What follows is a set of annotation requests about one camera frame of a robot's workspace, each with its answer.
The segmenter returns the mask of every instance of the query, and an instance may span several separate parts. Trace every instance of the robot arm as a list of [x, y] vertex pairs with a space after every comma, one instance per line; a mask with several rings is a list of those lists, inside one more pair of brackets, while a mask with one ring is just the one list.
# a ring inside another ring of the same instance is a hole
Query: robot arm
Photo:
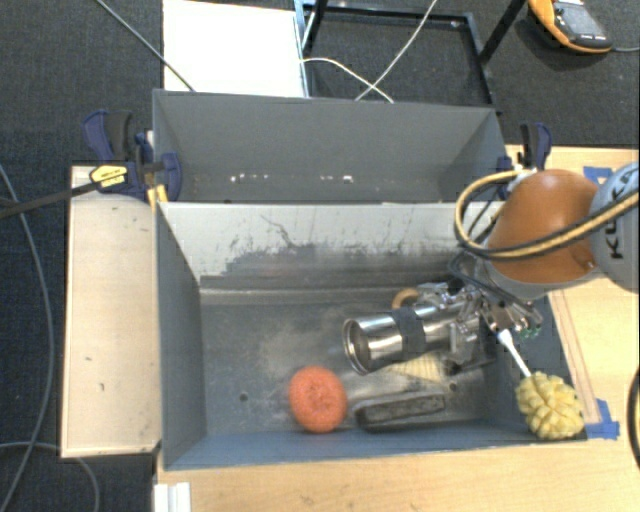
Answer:
[[[514, 178], [520, 181], [496, 218], [472, 240], [462, 228], [468, 201], [486, 185]], [[416, 306], [407, 307], [413, 311], [347, 320], [347, 357], [366, 374], [448, 343], [452, 357], [464, 362], [461, 347], [473, 339], [478, 318], [502, 339], [509, 330], [535, 334], [543, 319], [532, 301], [594, 277], [596, 268], [637, 293], [637, 205], [637, 163], [600, 188], [575, 173], [554, 170], [510, 171], [479, 180], [456, 205], [462, 250], [450, 270], [463, 281], [462, 289], [451, 295], [446, 284], [421, 285], [413, 297]]]

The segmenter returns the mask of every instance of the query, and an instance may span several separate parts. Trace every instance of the wooden table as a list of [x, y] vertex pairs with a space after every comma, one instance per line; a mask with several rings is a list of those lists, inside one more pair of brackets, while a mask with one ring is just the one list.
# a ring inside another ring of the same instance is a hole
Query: wooden table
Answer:
[[[554, 148], [547, 168], [617, 169], [637, 159], [637, 151]], [[638, 296], [602, 279], [556, 292], [554, 308], [564, 299], [570, 314], [558, 322], [580, 341], [595, 394], [620, 422], [617, 441], [170, 473], [159, 464], [158, 481], [190, 482], [195, 512], [635, 510], [640, 469], [626, 401], [638, 366]]]

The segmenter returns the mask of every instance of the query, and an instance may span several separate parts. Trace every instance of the gray bin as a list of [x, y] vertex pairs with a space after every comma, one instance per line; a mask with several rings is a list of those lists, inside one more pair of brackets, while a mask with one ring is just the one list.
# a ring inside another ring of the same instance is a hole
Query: gray bin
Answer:
[[[289, 379], [312, 364], [340, 376], [351, 405], [432, 385], [387, 371], [357, 375], [342, 323], [388, 310], [404, 287], [448, 278], [456, 187], [490, 172], [504, 152], [492, 111], [163, 91], [154, 101], [156, 150], [178, 151], [186, 178], [181, 201], [156, 213], [168, 470], [536, 442], [515, 404], [518, 370], [489, 338], [479, 343], [495, 361], [456, 377], [446, 411], [426, 428], [373, 434], [349, 413], [337, 431], [313, 435], [287, 402]], [[243, 117], [253, 109], [259, 115]], [[461, 139], [458, 127], [474, 122]], [[387, 144], [375, 159], [373, 133]], [[231, 179], [259, 167], [269, 175], [260, 184]], [[353, 181], [321, 179], [329, 175]], [[549, 308], [540, 307], [545, 329], [521, 350], [532, 369], [570, 381]]]

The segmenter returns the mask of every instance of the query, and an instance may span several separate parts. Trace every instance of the black metal frame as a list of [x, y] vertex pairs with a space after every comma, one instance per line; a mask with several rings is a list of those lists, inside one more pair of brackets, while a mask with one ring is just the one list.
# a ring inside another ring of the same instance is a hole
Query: black metal frame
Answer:
[[[518, 13], [527, 0], [512, 0], [505, 13], [502, 15], [493, 32], [487, 39], [486, 43], [482, 43], [478, 28], [471, 12], [441, 12], [436, 11], [429, 16], [432, 22], [444, 22], [450, 24], [461, 25], [468, 29], [471, 36], [473, 56], [479, 67], [479, 73], [484, 88], [484, 94], [487, 103], [495, 106], [495, 97], [491, 89], [491, 74], [487, 64], [493, 53], [496, 51], [502, 39], [509, 31], [511, 25], [515, 21]], [[301, 34], [302, 55], [308, 57], [311, 55], [313, 43], [315, 42], [320, 24], [326, 13], [349, 14], [367, 17], [384, 17], [384, 18], [403, 18], [420, 20], [424, 16], [424, 9], [407, 8], [407, 7], [385, 7], [379, 5], [371, 5], [366, 3], [334, 3], [329, 0], [295, 0], [296, 11], [302, 12], [303, 16], [298, 16], [299, 30]]]

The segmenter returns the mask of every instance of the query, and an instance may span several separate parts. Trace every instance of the clamp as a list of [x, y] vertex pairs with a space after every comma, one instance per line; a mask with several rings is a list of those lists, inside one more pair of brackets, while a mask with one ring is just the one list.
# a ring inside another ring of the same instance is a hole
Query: clamp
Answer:
[[169, 201], [176, 201], [182, 187], [182, 167], [177, 153], [163, 153], [160, 161], [154, 162], [153, 149], [144, 133], [135, 136], [132, 151], [128, 135], [130, 121], [129, 111], [97, 110], [82, 122], [84, 140], [100, 164], [117, 163], [127, 170], [119, 183], [98, 187], [98, 191], [147, 201], [148, 190], [164, 185]]

